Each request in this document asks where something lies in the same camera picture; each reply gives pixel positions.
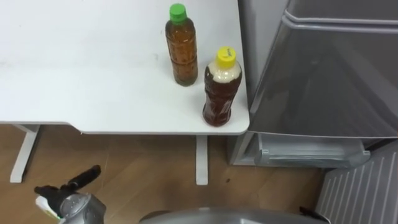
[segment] brown liquid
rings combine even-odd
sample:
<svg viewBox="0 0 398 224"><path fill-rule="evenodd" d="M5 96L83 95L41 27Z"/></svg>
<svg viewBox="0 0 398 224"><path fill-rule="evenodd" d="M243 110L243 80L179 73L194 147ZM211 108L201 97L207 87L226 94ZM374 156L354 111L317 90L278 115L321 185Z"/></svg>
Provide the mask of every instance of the brown liquid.
<svg viewBox="0 0 398 224"><path fill-rule="evenodd" d="M218 83L214 81L213 74L206 67L205 70L205 91L206 104L203 108L205 121L212 126L221 126L227 123L231 117L231 105L241 84L242 72L239 78L229 83Z"/></svg>
<svg viewBox="0 0 398 224"><path fill-rule="evenodd" d="M182 86L192 85L198 78L197 41L192 20L166 23L166 38L173 64L175 81Z"/></svg>

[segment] white table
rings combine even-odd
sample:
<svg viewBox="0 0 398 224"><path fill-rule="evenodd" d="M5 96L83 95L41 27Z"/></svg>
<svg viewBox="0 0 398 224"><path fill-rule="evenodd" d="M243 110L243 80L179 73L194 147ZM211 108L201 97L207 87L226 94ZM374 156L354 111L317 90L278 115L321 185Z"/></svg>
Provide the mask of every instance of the white table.
<svg viewBox="0 0 398 224"><path fill-rule="evenodd" d="M197 29L200 75L190 87L175 83L165 40L174 1L0 0L0 123L27 131L11 182L22 181L40 124L70 124L85 134L197 135L197 183L207 184L205 136L249 125L244 77L229 123L214 128L201 116L217 49L234 47L244 67L238 2L180 2Z"/></svg>

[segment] green bottle cap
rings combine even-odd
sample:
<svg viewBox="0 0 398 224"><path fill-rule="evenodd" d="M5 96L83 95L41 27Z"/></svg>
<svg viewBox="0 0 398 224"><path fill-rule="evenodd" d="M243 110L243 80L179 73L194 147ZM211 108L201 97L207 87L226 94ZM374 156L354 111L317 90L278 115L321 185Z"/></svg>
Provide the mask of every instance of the green bottle cap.
<svg viewBox="0 0 398 224"><path fill-rule="evenodd" d="M183 22L186 18L187 11L183 4L176 3L170 6L170 20L172 22Z"/></svg>

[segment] refrigerator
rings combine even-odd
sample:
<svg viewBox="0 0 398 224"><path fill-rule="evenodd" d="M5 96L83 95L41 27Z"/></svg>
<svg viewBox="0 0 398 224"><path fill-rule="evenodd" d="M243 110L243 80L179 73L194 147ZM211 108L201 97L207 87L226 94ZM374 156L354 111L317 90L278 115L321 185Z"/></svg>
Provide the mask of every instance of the refrigerator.
<svg viewBox="0 0 398 224"><path fill-rule="evenodd" d="M332 142L354 166L369 159L366 141L397 137L398 1L250 0L239 10L251 124L228 138L231 164L266 166L271 150Z"/></svg>

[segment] table leg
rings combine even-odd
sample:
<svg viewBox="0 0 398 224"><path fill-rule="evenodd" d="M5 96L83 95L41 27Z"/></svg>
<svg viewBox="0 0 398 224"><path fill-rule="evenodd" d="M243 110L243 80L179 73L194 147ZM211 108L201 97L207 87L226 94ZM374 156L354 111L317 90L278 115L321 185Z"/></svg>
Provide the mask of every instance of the table leg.
<svg viewBox="0 0 398 224"><path fill-rule="evenodd" d="M208 184L207 136L197 136L197 185Z"/></svg>
<svg viewBox="0 0 398 224"><path fill-rule="evenodd" d="M10 176L11 183L21 183L40 125L14 124L14 126L26 132L24 142L19 150L17 161L15 161L14 168L12 169Z"/></svg>

